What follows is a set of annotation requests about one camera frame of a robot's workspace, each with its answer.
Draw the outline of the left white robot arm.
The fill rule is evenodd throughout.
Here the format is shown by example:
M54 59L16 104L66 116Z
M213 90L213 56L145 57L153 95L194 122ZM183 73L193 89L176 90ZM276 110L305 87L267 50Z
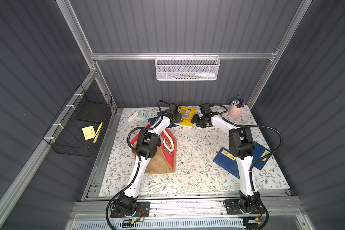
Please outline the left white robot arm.
M108 227L112 230L115 227L110 221L109 211L111 206L119 207L127 215L134 214L137 209L142 177L149 162L156 155L160 134L171 124L183 121L182 115L179 113L179 105L164 100L159 100L157 105L160 118L149 128L140 126L132 129L127 136L126 142L136 154L136 161L128 185L114 195L106 206L105 218Z

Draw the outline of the white eraser block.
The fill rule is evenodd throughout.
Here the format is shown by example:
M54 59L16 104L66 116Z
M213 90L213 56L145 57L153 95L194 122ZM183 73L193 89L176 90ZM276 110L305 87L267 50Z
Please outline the white eraser block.
M128 123L132 123L133 121L135 121L137 118L139 117L139 113L135 112L134 114L132 114L128 119Z

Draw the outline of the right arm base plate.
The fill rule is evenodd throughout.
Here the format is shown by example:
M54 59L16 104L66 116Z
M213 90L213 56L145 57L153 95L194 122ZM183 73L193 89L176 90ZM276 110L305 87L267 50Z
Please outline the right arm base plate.
M228 215L251 215L251 214L265 214L265 209L262 205L255 203L254 205L250 205L249 208L242 208L239 199L225 199L223 201L223 205L226 209Z

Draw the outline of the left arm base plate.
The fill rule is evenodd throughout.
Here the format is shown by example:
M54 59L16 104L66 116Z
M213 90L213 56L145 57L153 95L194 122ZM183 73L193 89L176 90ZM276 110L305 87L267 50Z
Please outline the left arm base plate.
M150 202L136 202L127 208L119 202L114 202L110 208L111 218L139 218L148 217L150 214Z

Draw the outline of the yellow sticky note pad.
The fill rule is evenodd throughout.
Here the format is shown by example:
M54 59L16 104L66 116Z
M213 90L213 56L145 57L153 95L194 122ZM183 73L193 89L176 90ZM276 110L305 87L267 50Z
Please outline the yellow sticky note pad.
M85 140L94 139L96 136L96 131L93 126L83 127L81 130Z

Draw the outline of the yellow cartoon cover book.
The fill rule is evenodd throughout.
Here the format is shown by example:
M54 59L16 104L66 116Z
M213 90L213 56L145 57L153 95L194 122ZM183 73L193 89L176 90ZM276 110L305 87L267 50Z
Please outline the yellow cartoon cover book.
M179 106L178 112L182 115L183 121L180 123L176 123L176 125L192 128L193 127L192 119L193 119L193 116L196 114L196 108L189 107L189 106Z

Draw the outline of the pink pen cup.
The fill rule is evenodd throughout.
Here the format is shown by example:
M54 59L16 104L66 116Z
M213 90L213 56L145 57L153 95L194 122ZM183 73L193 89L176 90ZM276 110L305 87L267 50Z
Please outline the pink pen cup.
M240 94L232 101L230 109L229 109L229 116L231 118L238 118L243 111L245 106L244 99L241 98Z

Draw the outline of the white marker in basket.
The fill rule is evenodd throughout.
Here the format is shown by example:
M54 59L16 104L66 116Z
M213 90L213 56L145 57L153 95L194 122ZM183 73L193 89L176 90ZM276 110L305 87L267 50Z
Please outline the white marker in basket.
M200 72L200 73L195 73L195 77L203 78L203 79L215 79L216 74L210 73L210 72Z

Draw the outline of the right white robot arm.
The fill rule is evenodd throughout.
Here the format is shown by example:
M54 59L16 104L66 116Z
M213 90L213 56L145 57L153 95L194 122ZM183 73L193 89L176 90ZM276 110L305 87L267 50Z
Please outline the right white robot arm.
M255 151L255 141L251 128L267 128L278 134L280 143L278 147L268 154L271 156L283 146L283 135L275 128L262 125L239 125L227 120L222 112L212 111L213 105L204 103L199 106L201 115L194 115L192 123L197 127L206 128L214 126L229 135L229 152L235 158L240 176L240 199L239 208L242 213L250 214L257 206L264 206L260 194L254 183L253 168L265 157L253 161Z

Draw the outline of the jute canvas bag red trim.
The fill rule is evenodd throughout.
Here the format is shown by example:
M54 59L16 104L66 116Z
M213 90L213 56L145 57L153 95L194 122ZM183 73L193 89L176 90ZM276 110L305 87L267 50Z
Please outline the jute canvas bag red trim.
M150 160L145 173L167 174L176 170L177 141L169 129L159 135L155 156Z

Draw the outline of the blue book front right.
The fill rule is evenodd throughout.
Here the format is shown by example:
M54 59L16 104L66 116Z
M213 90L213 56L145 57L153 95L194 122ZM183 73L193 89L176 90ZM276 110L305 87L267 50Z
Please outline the blue book front right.
M271 150L269 150L269 149L265 148L264 146L260 145L259 143L255 142L255 149L254 149L254 155L253 155L252 163L254 163L255 161L257 161L261 157L266 156L270 153L271 153ZM258 170L262 170L268 160L269 160L269 158L262 159L261 161L259 161L257 164L254 165L254 168L256 168Z

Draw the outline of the yellow pen in basket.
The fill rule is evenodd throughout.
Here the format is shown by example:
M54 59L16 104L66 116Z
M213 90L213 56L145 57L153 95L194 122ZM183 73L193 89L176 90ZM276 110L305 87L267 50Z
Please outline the yellow pen in basket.
M99 135L100 135L100 133L101 133L101 131L102 131L102 127L103 127L103 122L101 122L101 123L99 124L98 128L97 128L97 131L96 131L96 133L95 133L95 137L94 137L94 139L93 139L93 143L96 143L96 142L97 142L98 137L99 137Z

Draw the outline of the blue book back left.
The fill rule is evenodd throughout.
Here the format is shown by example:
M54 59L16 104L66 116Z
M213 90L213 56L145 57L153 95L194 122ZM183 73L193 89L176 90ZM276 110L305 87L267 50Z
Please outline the blue book back left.
M149 121L150 127L156 127L162 122L162 120L163 119L161 117L153 117L153 118L150 118L148 121Z

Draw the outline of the blue book front centre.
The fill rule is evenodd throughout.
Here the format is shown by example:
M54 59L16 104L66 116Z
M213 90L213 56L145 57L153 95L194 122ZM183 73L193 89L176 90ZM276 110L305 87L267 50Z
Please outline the blue book front centre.
M221 147L213 162L226 170L231 175L240 179L239 169L235 157L224 147Z

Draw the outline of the black tray in side basket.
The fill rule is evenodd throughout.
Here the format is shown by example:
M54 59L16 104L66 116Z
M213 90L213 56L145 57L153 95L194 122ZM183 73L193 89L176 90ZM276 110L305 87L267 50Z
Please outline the black tray in side basket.
M79 121L101 123L108 116L110 107L107 104L86 102L79 114L77 119Z

